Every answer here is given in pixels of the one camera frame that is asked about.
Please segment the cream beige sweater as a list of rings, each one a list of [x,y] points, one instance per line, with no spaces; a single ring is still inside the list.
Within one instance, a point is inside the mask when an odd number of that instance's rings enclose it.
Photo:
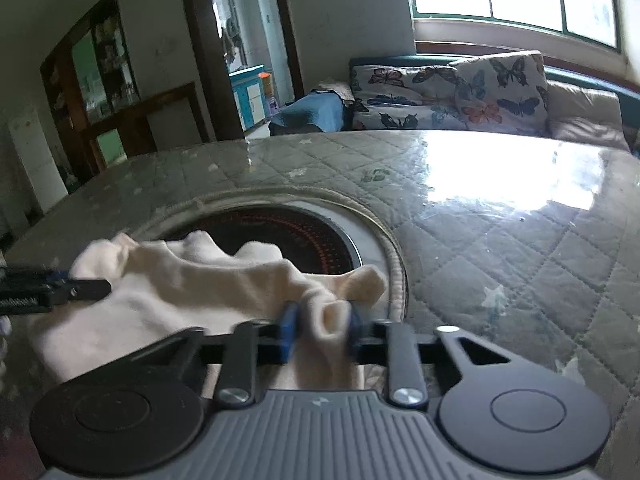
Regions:
[[[227,255],[204,231],[175,242],[136,242],[125,234],[95,240],[74,261],[73,278],[105,278],[111,293],[66,304],[28,321],[29,341],[56,382],[126,356],[192,326],[211,334],[238,324],[275,320],[299,304],[302,334],[291,361],[270,370],[276,389],[360,389],[363,372],[346,350],[353,304],[370,309],[387,298],[376,266],[345,274],[300,272],[277,246],[248,242]]]

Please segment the round black induction cooktop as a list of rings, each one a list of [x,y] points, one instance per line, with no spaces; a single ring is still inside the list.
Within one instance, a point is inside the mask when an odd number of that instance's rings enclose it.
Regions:
[[[213,212],[173,228],[163,240],[206,232],[220,249],[235,254],[248,242],[273,244],[299,271],[344,274],[362,266],[352,238],[335,222],[296,206],[243,206]]]

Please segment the white refrigerator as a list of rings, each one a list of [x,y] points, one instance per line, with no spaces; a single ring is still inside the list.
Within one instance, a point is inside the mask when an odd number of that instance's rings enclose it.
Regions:
[[[27,107],[17,114],[9,121],[9,132],[38,207],[46,214],[68,193],[36,111]]]

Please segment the grey quilted star table cover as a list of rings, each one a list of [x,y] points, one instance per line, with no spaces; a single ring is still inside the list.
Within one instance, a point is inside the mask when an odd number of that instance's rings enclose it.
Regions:
[[[298,134],[139,156],[58,203],[8,259],[67,268],[93,240],[158,237],[225,198],[316,196],[396,240],[417,330],[454,324],[608,404],[605,479],[639,474],[639,162],[465,131]]]

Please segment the dark wooden display shelf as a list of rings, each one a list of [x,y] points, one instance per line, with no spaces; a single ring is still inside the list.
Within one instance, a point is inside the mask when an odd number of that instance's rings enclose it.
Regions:
[[[70,173],[98,172],[82,138],[92,125],[140,100],[118,0],[100,0],[40,65],[44,91]]]

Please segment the butterfly print pillow flat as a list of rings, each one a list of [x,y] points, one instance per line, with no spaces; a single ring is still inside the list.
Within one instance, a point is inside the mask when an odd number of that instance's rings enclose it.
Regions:
[[[350,86],[355,130],[464,130],[453,67],[357,65]]]

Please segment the blue white small cabinet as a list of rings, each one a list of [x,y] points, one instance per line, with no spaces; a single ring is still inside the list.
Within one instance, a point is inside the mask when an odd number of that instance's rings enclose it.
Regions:
[[[264,66],[255,65],[229,74],[242,129],[250,130],[266,119],[264,88],[260,74]]]

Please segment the butterfly print pillow upright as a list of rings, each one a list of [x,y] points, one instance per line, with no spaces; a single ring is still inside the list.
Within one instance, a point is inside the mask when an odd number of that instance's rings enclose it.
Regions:
[[[538,51],[467,58],[457,71],[456,107],[476,131],[542,133],[548,122],[548,81]]]

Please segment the teal corner sofa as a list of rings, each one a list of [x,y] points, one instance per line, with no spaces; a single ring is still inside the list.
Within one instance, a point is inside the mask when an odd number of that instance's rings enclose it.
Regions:
[[[449,66],[454,60],[444,64],[425,64],[417,58],[408,64],[402,64],[398,61],[392,61],[387,64],[381,63],[365,63],[360,61],[352,62],[350,66],[350,76],[352,76],[352,68],[357,65],[385,65],[394,67],[421,67],[425,65]],[[620,111],[623,119],[623,132],[625,139],[629,145],[629,153],[638,153],[639,151],[639,101],[636,98],[629,100],[614,90],[605,89],[598,84],[575,84],[567,80],[557,80],[552,78],[551,72],[544,64],[544,72],[547,81],[564,82],[564,84],[574,84],[575,86],[605,90],[613,92],[620,100]],[[271,134],[278,136],[279,134],[308,133],[308,132],[339,132],[339,131],[356,131],[352,128],[352,107],[355,103],[352,87],[350,86],[350,76],[347,82],[327,82],[320,84],[319,88],[310,92],[308,96],[304,96],[300,100],[291,105],[282,108],[280,112],[272,118],[269,126]],[[514,136],[525,136],[525,134],[514,134]],[[550,138],[548,133],[548,122],[542,133],[537,134],[538,138]]]

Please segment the beige plain cushion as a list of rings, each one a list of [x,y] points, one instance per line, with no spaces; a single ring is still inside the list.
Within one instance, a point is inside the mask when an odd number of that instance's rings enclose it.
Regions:
[[[548,82],[548,133],[555,140],[630,152],[615,93]]]

